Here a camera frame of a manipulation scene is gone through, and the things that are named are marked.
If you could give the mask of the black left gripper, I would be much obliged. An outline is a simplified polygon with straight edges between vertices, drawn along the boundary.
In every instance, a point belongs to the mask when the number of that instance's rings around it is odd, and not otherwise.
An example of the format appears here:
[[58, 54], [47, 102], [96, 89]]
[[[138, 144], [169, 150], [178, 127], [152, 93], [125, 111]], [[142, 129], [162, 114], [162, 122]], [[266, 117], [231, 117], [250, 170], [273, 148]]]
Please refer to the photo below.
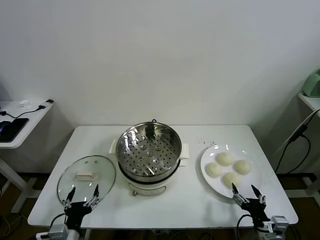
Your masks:
[[72, 199], [76, 192], [76, 187], [68, 193], [66, 199], [62, 201], [64, 206], [64, 213], [67, 216], [66, 226], [69, 230], [75, 230], [78, 233], [81, 232], [81, 224], [83, 218], [92, 212], [98, 203], [100, 202], [99, 185], [97, 184], [92, 197], [85, 202], [73, 202]]

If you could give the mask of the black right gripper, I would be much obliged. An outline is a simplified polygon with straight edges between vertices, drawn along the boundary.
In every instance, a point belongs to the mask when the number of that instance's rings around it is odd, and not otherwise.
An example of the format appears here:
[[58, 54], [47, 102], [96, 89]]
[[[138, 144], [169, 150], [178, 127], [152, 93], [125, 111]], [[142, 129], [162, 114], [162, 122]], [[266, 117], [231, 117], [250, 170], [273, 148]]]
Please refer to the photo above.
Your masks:
[[262, 195], [262, 193], [252, 184], [251, 188], [257, 198], [245, 198], [243, 197], [236, 185], [232, 183], [232, 199], [233, 201], [241, 207], [242, 210], [248, 211], [254, 227], [263, 227], [264, 222], [269, 222], [270, 219], [267, 217], [265, 213], [266, 208], [266, 196]]

